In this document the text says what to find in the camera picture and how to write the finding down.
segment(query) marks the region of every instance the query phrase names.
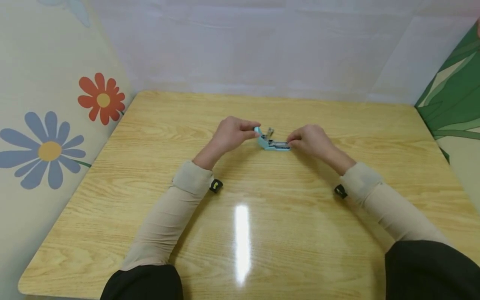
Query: sleeve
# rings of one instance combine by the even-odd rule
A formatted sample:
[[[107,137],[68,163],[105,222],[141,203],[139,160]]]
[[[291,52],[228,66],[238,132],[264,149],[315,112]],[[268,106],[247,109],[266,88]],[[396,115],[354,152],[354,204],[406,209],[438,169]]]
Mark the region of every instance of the sleeve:
[[[212,171],[185,162],[172,185],[154,205],[138,230],[122,271],[139,265],[163,265],[214,180]]]
[[[117,271],[105,285],[100,300],[183,299],[180,276],[174,266],[141,265]]]
[[[429,240],[396,242],[385,255],[386,299],[480,299],[480,267]]]
[[[365,164],[351,167],[341,181],[347,194],[395,240],[433,240],[450,245],[424,214]]]

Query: stapler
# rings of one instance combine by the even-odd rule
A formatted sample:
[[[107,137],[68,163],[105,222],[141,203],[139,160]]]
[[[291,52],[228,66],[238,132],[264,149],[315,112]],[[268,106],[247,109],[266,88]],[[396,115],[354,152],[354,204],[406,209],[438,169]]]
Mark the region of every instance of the stapler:
[[[260,130],[260,127],[255,127],[253,130],[258,132],[260,136],[257,139],[258,144],[264,149],[268,151],[289,151],[290,147],[287,142],[279,142],[271,140],[271,136],[274,132],[273,128],[268,128],[266,134],[263,134]]]

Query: left hand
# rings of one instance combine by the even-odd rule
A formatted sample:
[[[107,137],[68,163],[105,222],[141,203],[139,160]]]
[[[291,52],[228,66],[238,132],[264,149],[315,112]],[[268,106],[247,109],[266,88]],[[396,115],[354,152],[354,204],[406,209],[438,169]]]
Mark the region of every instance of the left hand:
[[[259,134],[253,128],[260,125],[259,122],[233,116],[223,119],[210,142],[193,159],[193,163],[211,170],[223,154],[236,149],[246,140],[258,137]]]

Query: flower stem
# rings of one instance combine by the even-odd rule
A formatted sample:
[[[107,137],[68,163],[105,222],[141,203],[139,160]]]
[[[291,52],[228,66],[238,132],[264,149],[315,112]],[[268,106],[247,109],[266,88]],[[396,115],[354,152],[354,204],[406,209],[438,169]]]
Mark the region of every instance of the flower stem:
[[[74,162],[76,162],[76,163],[80,164],[80,165],[84,165],[85,167],[89,167],[89,168],[91,168],[91,167],[92,167],[92,165],[90,165],[90,164],[87,164],[87,163],[84,163],[83,161],[76,160],[76,159],[72,159],[72,160],[73,160]]]

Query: wrist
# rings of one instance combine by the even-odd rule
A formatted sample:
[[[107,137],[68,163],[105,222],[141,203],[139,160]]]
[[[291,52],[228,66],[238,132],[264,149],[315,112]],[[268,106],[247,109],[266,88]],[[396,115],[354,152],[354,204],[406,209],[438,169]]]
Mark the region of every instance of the wrist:
[[[357,163],[347,153],[337,147],[329,151],[322,160],[340,176],[345,175],[348,169]]]
[[[342,150],[337,148],[335,145],[331,145],[329,147],[323,146],[320,149],[320,151],[315,153],[315,157],[325,163],[330,160],[335,160],[338,154],[342,152]]]
[[[205,170],[212,170],[217,161],[223,156],[219,147],[210,141],[192,160],[194,164]]]

